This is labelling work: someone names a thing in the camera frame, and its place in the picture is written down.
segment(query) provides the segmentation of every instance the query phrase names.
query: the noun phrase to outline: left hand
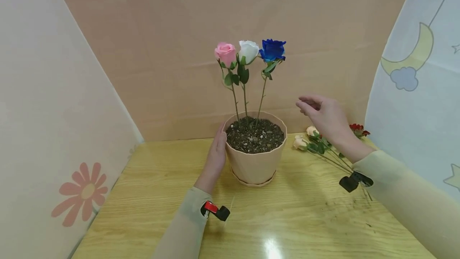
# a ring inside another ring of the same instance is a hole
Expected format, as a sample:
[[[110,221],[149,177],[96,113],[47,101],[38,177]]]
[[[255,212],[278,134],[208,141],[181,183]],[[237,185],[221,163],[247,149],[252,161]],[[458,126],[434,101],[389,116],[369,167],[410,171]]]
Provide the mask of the left hand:
[[[222,123],[219,129],[217,129],[217,133],[209,148],[203,171],[194,184],[195,187],[208,194],[212,193],[225,165],[225,144],[227,143],[227,134],[222,131],[223,128],[224,124]]]

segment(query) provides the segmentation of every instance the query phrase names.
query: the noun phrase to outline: soil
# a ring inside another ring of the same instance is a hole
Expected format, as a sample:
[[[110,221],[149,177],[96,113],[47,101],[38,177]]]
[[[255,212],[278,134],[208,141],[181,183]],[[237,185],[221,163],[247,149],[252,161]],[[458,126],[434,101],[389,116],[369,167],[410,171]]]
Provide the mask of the soil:
[[[255,119],[252,117],[240,118],[230,124],[225,131],[227,143],[233,149],[257,154],[270,152],[279,147],[284,141],[284,133],[281,128],[267,119]]]

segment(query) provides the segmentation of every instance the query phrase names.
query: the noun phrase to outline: pink rose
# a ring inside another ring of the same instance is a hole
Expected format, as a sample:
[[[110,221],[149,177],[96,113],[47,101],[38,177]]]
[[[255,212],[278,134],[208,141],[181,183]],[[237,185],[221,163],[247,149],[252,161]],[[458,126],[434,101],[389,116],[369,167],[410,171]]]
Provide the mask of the pink rose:
[[[230,43],[221,42],[214,50],[214,55],[217,59],[220,59],[221,62],[225,63],[227,68],[230,68],[231,63],[236,61],[235,46]]]

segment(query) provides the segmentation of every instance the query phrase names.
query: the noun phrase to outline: star print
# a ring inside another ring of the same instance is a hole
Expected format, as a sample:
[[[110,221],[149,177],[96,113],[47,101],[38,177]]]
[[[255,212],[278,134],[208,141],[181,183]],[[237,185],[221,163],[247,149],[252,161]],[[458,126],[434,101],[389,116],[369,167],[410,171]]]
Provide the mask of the star print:
[[[460,191],[460,167],[455,164],[451,164],[450,167],[452,168],[453,175],[444,179],[444,183],[455,187]]]
[[[459,45],[453,45],[452,48],[454,49],[454,54],[460,51],[460,44]]]

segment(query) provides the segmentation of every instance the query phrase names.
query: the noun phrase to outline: red flower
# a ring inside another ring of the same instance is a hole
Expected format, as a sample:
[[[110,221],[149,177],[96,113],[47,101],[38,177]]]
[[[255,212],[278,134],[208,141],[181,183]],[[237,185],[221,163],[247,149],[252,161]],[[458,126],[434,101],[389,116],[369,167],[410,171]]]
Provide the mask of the red flower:
[[[356,137],[361,138],[361,137],[366,137],[367,135],[370,135],[369,131],[364,130],[364,126],[359,125],[359,124],[351,124],[350,129],[353,131],[353,133],[356,135]]]

